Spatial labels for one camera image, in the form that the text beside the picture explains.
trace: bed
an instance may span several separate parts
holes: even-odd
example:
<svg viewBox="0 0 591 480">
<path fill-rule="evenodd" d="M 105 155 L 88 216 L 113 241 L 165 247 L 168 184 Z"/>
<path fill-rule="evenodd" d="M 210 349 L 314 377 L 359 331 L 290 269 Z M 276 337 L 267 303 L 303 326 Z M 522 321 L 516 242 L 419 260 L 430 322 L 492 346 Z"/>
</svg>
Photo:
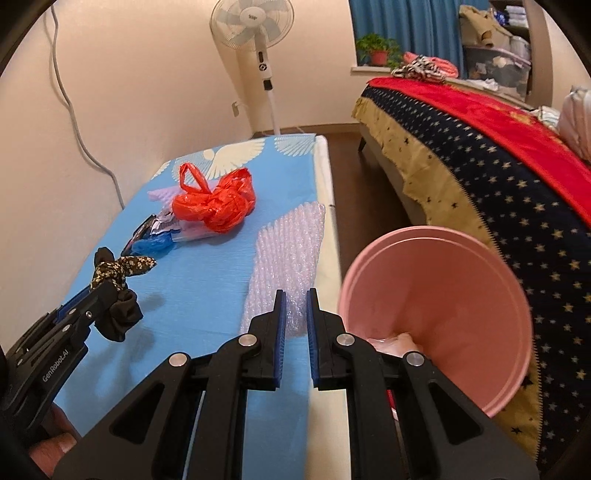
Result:
<svg viewBox="0 0 591 480">
<path fill-rule="evenodd" d="M 534 352 L 496 420 L 547 472 L 591 407 L 590 170 L 534 117 L 450 85 L 374 79 L 353 116 L 413 224 L 474 236 L 522 284 Z"/>
<path fill-rule="evenodd" d="M 229 147 L 165 163 L 98 243 L 120 252 L 136 226 L 159 210 L 148 200 L 147 192 L 177 184 L 180 164 L 190 161 L 205 172 L 211 171 L 212 161 L 223 156 L 223 148 L 232 152 L 232 161 L 241 151 L 254 152 L 244 166 L 252 173 L 257 204 L 243 225 L 223 238 L 181 244 L 158 256 L 158 264 L 148 274 L 130 278 L 129 286 L 138 294 L 144 318 L 128 332 L 124 343 L 108 342 L 93 329 L 87 341 L 89 353 L 56 400 L 82 435 L 172 353 L 205 355 L 238 335 L 254 268 L 257 232 L 305 202 L 317 200 L 326 209 L 314 286 L 322 308 L 336 311 L 341 274 L 326 139 L 283 135 Z M 80 270 L 68 298 L 88 284 L 92 257 Z M 309 455 L 308 448 L 323 443 L 331 419 L 310 422 L 308 434 L 308 413 L 315 418 L 328 407 L 346 415 L 346 407 L 339 395 L 310 392 L 307 338 L 291 335 L 285 343 L 281 388 L 272 394 L 248 395 L 243 478 L 301 480 L 308 457 L 309 477 L 321 478 L 318 471 L 326 469 L 325 459 L 315 452 Z M 337 443 L 348 444 L 346 425 L 344 441 Z"/>
</svg>

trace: pink plastic bucket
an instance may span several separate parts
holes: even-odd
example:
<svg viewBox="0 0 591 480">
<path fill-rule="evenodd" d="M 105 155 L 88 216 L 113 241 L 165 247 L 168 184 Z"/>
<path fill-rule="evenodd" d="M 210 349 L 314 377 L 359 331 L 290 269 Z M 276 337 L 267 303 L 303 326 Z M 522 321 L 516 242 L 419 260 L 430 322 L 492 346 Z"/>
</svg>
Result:
<svg viewBox="0 0 591 480">
<path fill-rule="evenodd" d="M 517 392 L 530 361 L 530 310 L 513 272 L 447 228 L 403 228 L 368 245 L 346 274 L 339 315 L 362 338 L 410 333 L 489 417 Z"/>
</svg>

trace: black scrunchie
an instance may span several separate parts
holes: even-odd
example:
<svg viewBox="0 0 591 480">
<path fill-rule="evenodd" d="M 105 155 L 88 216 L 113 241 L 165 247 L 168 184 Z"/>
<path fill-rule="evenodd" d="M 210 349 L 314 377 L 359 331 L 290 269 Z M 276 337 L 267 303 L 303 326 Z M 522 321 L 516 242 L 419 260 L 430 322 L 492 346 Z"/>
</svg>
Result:
<svg viewBox="0 0 591 480">
<path fill-rule="evenodd" d="M 90 289 L 109 280 L 118 290 L 117 301 L 108 312 L 95 321 L 96 329 L 107 340 L 123 342 L 126 332 L 138 323 L 144 315 L 138 304 L 138 296 L 127 287 L 125 277 L 142 275 L 156 265 L 150 257 L 121 257 L 115 260 L 113 252 L 101 247 L 95 254 L 95 274 Z"/>
</svg>

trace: finger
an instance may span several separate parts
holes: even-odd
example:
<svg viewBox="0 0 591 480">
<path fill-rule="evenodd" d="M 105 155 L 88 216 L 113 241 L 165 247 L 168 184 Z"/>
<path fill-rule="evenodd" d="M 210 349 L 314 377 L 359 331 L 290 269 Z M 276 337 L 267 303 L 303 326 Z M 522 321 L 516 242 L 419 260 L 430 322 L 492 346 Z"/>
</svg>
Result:
<svg viewBox="0 0 591 480">
<path fill-rule="evenodd" d="M 53 421 L 56 424 L 56 427 L 60 429 L 61 432 L 66 432 L 72 435 L 77 441 L 80 440 L 82 437 L 74 428 L 74 425 L 68 420 L 68 417 L 64 413 L 64 411 L 58 407 L 56 404 L 51 406 L 51 414 L 53 415 Z"/>
<path fill-rule="evenodd" d="M 49 478 L 53 476 L 57 462 L 76 444 L 76 439 L 69 433 L 62 433 L 57 437 L 37 443 L 29 451 L 29 455 L 37 466 Z"/>
</svg>

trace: standing fan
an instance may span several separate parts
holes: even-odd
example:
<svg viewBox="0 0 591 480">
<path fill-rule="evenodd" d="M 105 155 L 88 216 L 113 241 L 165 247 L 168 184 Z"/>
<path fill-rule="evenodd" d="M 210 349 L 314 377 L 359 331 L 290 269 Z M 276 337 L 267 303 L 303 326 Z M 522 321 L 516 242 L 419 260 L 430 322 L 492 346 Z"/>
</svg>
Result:
<svg viewBox="0 0 591 480">
<path fill-rule="evenodd" d="M 275 135 L 280 135 L 267 47 L 279 43 L 291 29 L 294 9 L 290 0 L 220 0 L 210 26 L 214 37 L 235 50 L 256 52 L 262 84 L 269 98 Z"/>
</svg>

